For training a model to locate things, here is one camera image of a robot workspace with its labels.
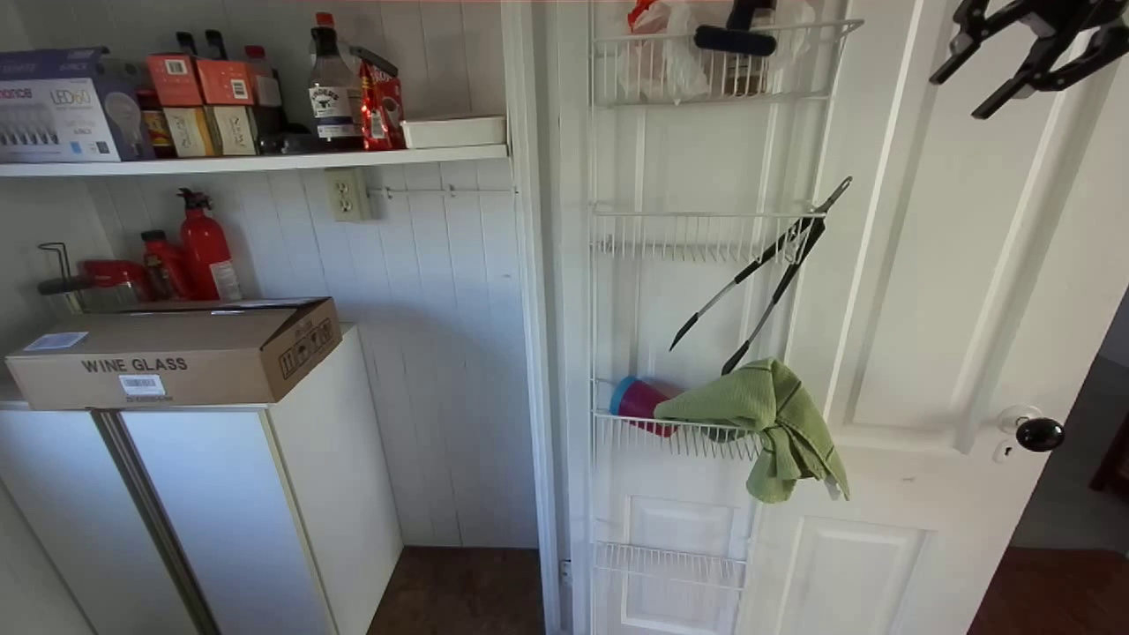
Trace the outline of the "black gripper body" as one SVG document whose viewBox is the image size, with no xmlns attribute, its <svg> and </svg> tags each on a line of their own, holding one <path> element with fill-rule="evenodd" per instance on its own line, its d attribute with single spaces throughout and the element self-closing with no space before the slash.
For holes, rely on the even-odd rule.
<svg viewBox="0 0 1129 635">
<path fill-rule="evenodd" d="M 1026 26 L 1035 42 L 1059 35 L 1069 48 L 1057 72 L 1097 72 L 1129 53 L 1127 0 L 1006 0 L 999 10 L 989 0 L 961 0 L 952 26 L 989 40 L 1013 26 Z"/>
</svg>

